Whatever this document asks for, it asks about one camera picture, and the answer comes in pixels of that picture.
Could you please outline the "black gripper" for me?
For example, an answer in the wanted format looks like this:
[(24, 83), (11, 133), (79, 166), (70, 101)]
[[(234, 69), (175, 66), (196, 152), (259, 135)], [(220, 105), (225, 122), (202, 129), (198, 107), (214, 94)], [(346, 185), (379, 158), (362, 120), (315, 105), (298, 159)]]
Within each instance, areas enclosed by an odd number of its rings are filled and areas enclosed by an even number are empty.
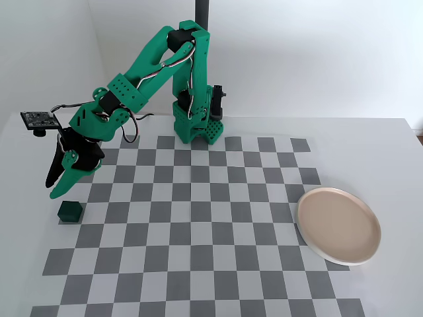
[(72, 127), (60, 131), (56, 152), (50, 166), (46, 187), (52, 187), (51, 199), (66, 194), (82, 177), (93, 174), (100, 168), (100, 160), (105, 157), (97, 142), (78, 134)]

